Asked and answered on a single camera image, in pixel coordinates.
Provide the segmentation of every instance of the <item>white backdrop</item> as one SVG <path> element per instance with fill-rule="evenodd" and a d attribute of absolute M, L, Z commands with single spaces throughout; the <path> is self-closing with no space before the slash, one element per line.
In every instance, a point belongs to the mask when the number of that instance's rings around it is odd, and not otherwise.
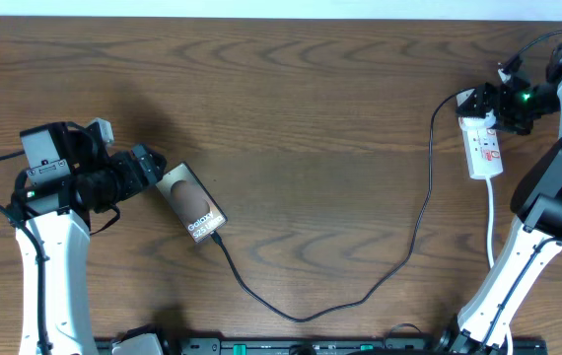
<path fill-rule="evenodd" d="M 0 0 L 0 15 L 562 21 L 562 0 Z"/>

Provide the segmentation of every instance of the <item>wooden table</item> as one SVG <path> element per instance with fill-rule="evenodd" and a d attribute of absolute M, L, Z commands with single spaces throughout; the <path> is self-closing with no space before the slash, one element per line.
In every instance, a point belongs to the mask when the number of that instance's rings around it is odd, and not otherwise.
<path fill-rule="evenodd" d="M 427 187 L 430 115 L 454 91 L 497 83 L 497 62 L 554 23 L 0 18 L 0 155 L 21 130 L 110 120 L 115 150 L 145 142 L 187 160 L 229 216 L 222 229 L 246 282 L 292 315 L 362 298 L 405 256 Z M 555 38 L 528 53 L 533 81 Z M 304 324 L 236 283 L 220 249 L 195 246 L 158 191 L 119 204 L 93 238 L 95 336 L 150 321 L 181 335 L 383 336 L 437 332 L 487 274 L 487 196 L 467 175 L 454 103 L 437 117 L 435 190 L 406 267 L 364 306 Z M 501 135 L 493 179 L 496 249 L 522 176 L 556 140 L 558 115 Z M 7 203 L 25 158 L 0 163 Z M 95 215 L 104 223 L 109 215 Z M 15 353 L 22 265 L 0 216 L 0 353 Z M 562 254 L 529 293 L 515 336 L 562 354 Z"/>

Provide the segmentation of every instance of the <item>white power strip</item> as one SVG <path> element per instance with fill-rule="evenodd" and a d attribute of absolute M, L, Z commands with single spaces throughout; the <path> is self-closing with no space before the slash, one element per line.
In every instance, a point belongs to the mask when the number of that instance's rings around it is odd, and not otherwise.
<path fill-rule="evenodd" d="M 459 94 L 457 103 L 462 104 L 472 93 L 473 90 Z M 496 117 L 493 112 L 489 112 L 485 118 L 458 118 L 471 178 L 491 178 L 503 171 L 498 136 L 495 129 L 489 128 L 495 123 Z"/>

